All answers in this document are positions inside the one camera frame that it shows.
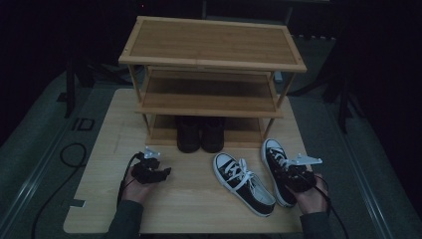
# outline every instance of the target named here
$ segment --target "wood grain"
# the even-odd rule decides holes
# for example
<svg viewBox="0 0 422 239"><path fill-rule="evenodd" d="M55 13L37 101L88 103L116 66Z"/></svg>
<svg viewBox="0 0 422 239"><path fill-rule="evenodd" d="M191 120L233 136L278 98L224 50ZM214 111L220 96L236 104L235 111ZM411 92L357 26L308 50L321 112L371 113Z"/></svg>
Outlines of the wood grain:
<svg viewBox="0 0 422 239"><path fill-rule="evenodd" d="M115 214L119 182L129 159L144 150L145 123L137 114L136 93L115 92L93 148L75 198L83 208L71 207L64 223L68 233L104 233ZM283 103L285 117L274 121L269 137L283 144L288 156L306 154L289 100ZM182 153L176 146L150 146L161 152L162 167L172 167L167 181L145 203L142 233L279 233L301 231L300 210L276 206L270 217L256 216L216 179L214 153L202 149ZM246 158L248 167L272 191L270 174L258 148L225 147L236 158Z"/></svg>
<svg viewBox="0 0 422 239"><path fill-rule="evenodd" d="M121 63L305 72L286 26L138 17Z"/></svg>
<svg viewBox="0 0 422 239"><path fill-rule="evenodd" d="M281 118L269 73L153 70L142 86L139 111L154 115Z"/></svg>

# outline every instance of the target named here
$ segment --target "sneaker sole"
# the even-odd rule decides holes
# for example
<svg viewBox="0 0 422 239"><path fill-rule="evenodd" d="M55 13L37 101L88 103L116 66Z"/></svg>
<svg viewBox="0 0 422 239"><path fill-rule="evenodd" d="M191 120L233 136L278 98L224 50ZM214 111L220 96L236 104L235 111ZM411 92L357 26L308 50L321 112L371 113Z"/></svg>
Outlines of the sneaker sole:
<svg viewBox="0 0 422 239"><path fill-rule="evenodd" d="M251 205L249 205L249 203L248 202L246 202L236 191L232 191L231 189L232 189L232 187L226 182L226 180L224 180L224 178L221 176L221 174L220 174L220 172L218 171L218 168L217 168L217 163L216 163L216 161L217 161L217 157L218 157L218 155L220 155L220 154L226 154L226 155L228 155L227 153L218 153L215 157L214 157L214 161L213 161L213 169L214 169L214 173L215 173L215 175L217 176L217 179L218 179L218 181L220 182L220 184L221 185L223 185L227 190L229 190L229 192L231 192L231 193L233 193L233 194L235 194L237 197L239 197L239 199L241 199L248 207L249 207L249 209L251 209L255 214L257 214L258 216L261 216L261 217L268 217L268 216L270 216L271 215L271 213L270 214L263 214L263 213L261 213L261 212L258 212L258 211L256 211Z"/></svg>
<svg viewBox="0 0 422 239"><path fill-rule="evenodd" d="M285 200L283 199L283 197L282 197L282 195L280 194L279 189L278 189L278 187L277 187L276 179L274 179L273 172L271 171L270 166L269 166L269 165L268 165L268 163L267 163L267 160L266 160L266 158L267 158L267 157L266 157L266 147L265 147L265 145L267 144L267 142L268 142L269 140L271 140L271 139L266 139L266 140L264 141L264 143L263 143L263 146L261 147L261 160L264 162L265 166L267 167L267 170L270 172L271 179L273 180L274 194L276 194L276 199L277 199L277 202L278 202L278 203L279 203L282 207L294 207L294 206L295 206L295 204L290 204L290 203L288 203L287 201L285 201Z"/></svg>

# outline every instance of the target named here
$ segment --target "black sneaker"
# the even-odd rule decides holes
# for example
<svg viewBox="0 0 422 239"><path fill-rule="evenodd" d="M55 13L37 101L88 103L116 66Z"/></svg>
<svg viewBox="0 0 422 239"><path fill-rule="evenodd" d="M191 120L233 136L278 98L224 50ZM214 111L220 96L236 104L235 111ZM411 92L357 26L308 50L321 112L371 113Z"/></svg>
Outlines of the black sneaker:
<svg viewBox="0 0 422 239"><path fill-rule="evenodd" d="M201 146L198 117L175 117L177 125L177 147L182 152L193 152Z"/></svg>
<svg viewBox="0 0 422 239"><path fill-rule="evenodd" d="M261 149L261 158L268 170L271 172L274 193L280 205L284 207L293 207L296 204L296 199L285 186L280 172L282 171L281 159L286 159L286 153L282 146L274 139L267 139L264 141Z"/></svg>
<svg viewBox="0 0 422 239"><path fill-rule="evenodd" d="M201 146L207 152L219 152L224 147L224 118L203 118Z"/></svg>
<svg viewBox="0 0 422 239"><path fill-rule="evenodd" d="M222 185L238 196L259 216L269 216L276 199L264 187L258 176L247 170L245 159L239 162L227 153L221 152L214 157L213 168Z"/></svg>

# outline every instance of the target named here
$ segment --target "shoelace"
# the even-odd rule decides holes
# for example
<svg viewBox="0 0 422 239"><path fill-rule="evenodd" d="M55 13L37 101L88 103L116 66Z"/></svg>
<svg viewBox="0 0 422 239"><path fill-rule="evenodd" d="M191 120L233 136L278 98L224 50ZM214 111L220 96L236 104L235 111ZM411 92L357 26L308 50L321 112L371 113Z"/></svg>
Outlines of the shoelace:
<svg viewBox="0 0 422 239"><path fill-rule="evenodd" d="M285 158L285 152L279 148L279 147L271 147L269 149L270 151L270 155L276 160L276 162L283 167L284 163L282 161L282 159L286 159Z"/></svg>
<svg viewBox="0 0 422 239"><path fill-rule="evenodd" d="M228 173L231 171L231 177L227 179L227 181L231 181L235 178L238 178L240 181L239 184L235 188L234 191L237 191L240 187L242 187L246 182L249 182L249 188L252 191L252 194L255 194L255 184L252 183L251 179L254 177L254 173L248 170L246 165L246 160L244 158L239 159L239 163L236 161L232 161L229 165L227 165L224 173Z"/></svg>

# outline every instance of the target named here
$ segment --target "shoe rack shelf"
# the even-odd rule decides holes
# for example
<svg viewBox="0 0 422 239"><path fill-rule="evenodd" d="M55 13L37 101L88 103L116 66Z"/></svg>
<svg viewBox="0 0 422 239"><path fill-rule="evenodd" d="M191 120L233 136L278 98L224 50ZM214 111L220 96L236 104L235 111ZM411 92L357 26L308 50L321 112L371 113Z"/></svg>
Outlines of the shoe rack shelf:
<svg viewBox="0 0 422 239"><path fill-rule="evenodd" d="M154 17L137 18L119 62L132 76L146 144L176 145L174 116L201 116L226 118L225 146L259 147L295 77L278 95L274 72L306 71L284 26ZM141 87L134 65L144 65Z"/></svg>

